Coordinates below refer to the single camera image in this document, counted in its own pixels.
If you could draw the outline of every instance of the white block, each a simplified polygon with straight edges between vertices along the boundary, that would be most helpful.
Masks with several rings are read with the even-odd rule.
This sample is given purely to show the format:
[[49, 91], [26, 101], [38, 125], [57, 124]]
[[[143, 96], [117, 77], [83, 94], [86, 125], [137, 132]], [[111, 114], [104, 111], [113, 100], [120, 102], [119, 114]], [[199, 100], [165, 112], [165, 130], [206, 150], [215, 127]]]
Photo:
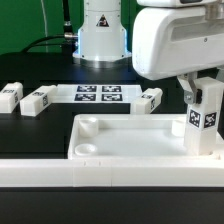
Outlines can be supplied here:
[[0, 92], [0, 113], [12, 113], [23, 97], [23, 85], [19, 82], [9, 83]]
[[131, 103], [131, 114], [150, 114], [161, 103], [163, 91], [159, 88], [147, 89]]
[[192, 156], [211, 154], [215, 149], [224, 84], [206, 77], [195, 81], [202, 90], [201, 104], [188, 106], [184, 145]]
[[41, 86], [32, 92], [20, 101], [21, 115], [37, 116], [51, 104], [52, 97], [56, 95], [56, 91], [56, 86]]

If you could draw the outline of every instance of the warning label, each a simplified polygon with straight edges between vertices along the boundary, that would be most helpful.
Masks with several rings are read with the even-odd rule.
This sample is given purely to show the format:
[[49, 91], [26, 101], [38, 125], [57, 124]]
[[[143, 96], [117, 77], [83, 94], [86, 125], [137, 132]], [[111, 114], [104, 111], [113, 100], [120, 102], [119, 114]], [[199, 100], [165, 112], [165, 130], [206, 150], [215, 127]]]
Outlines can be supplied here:
[[96, 24], [96, 26], [99, 27], [109, 27], [109, 24], [107, 22], [107, 19], [104, 15], [101, 16], [99, 22]]

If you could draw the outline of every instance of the white plastic part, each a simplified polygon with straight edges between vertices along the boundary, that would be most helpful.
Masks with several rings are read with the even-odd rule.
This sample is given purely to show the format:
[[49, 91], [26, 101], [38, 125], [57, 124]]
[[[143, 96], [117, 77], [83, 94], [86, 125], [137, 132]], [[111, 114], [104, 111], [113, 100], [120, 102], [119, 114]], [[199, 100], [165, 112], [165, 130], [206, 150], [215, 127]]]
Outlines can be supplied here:
[[195, 5], [206, 5], [219, 0], [137, 0], [139, 5], [150, 7], [188, 7]]
[[[212, 155], [187, 155], [184, 139], [171, 133], [177, 116], [186, 118], [79, 115], [74, 119], [69, 159], [1, 159], [0, 187], [224, 187], [223, 139], [217, 134]], [[79, 134], [79, 120], [86, 117], [99, 121], [99, 134], [93, 138]], [[75, 154], [81, 144], [93, 144], [98, 154]]]
[[41, 86], [20, 101], [21, 115], [37, 116], [51, 104], [56, 92], [56, 86]]
[[150, 114], [161, 103], [162, 90], [147, 89], [140, 97], [131, 103], [131, 114]]
[[193, 156], [215, 150], [224, 89], [224, 83], [209, 77], [195, 80], [195, 85], [202, 90], [202, 102], [188, 106], [184, 139], [188, 154]]
[[145, 8], [133, 31], [134, 69], [151, 80], [224, 64], [223, 20], [207, 21], [204, 6]]
[[176, 137], [184, 137], [186, 128], [186, 118], [185, 117], [177, 117], [173, 120], [172, 123], [172, 134]]
[[81, 144], [75, 147], [75, 155], [77, 156], [95, 156], [97, 155], [97, 147], [93, 144]]
[[140, 85], [58, 85], [52, 103], [131, 103], [141, 94]]
[[84, 24], [79, 29], [79, 47], [74, 58], [88, 63], [130, 57], [126, 39], [126, 30], [121, 25], [121, 0], [84, 0]]
[[23, 98], [23, 85], [19, 82], [9, 83], [0, 92], [0, 113], [12, 113]]
[[98, 135], [99, 124], [95, 117], [87, 117], [79, 121], [79, 133], [82, 137], [90, 138]]

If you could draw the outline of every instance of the black surface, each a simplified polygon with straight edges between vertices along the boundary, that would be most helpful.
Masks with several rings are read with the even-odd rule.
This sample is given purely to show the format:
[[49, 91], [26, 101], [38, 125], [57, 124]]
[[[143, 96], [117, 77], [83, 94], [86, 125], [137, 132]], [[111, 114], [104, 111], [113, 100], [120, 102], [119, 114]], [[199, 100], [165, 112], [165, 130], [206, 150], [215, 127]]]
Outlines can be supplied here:
[[[60, 54], [2, 55], [0, 88], [20, 81], [27, 95], [41, 85], [139, 83], [143, 91], [163, 89], [157, 112], [186, 111], [176, 78], [151, 82], [131, 66], [92, 70], [71, 61]], [[0, 115], [0, 158], [66, 158], [76, 114], [125, 114], [129, 107], [52, 104], [36, 118], [21, 116], [17, 107], [11, 115]], [[0, 188], [0, 224], [223, 224], [223, 208], [223, 188]]]
[[[19, 81], [24, 96], [42, 85], [58, 84], [140, 84], [162, 88], [159, 113], [184, 113], [183, 90], [176, 78], [149, 81], [131, 66], [90, 69], [72, 64], [61, 54], [13, 53], [0, 56], [0, 89]], [[74, 116], [89, 113], [130, 113], [129, 104], [51, 104], [37, 117], [20, 115], [19, 106], [10, 114], [0, 114], [0, 158], [66, 158]]]

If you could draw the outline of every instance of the white cable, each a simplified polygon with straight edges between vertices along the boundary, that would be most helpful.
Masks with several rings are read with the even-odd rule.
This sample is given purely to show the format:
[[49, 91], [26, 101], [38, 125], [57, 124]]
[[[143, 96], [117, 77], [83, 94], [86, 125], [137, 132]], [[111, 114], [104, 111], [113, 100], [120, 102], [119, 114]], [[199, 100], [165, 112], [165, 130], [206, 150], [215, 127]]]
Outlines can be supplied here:
[[43, 17], [44, 17], [44, 31], [45, 31], [45, 36], [47, 37], [48, 36], [48, 24], [47, 24], [47, 15], [46, 15], [44, 0], [41, 0], [41, 6], [42, 6]]

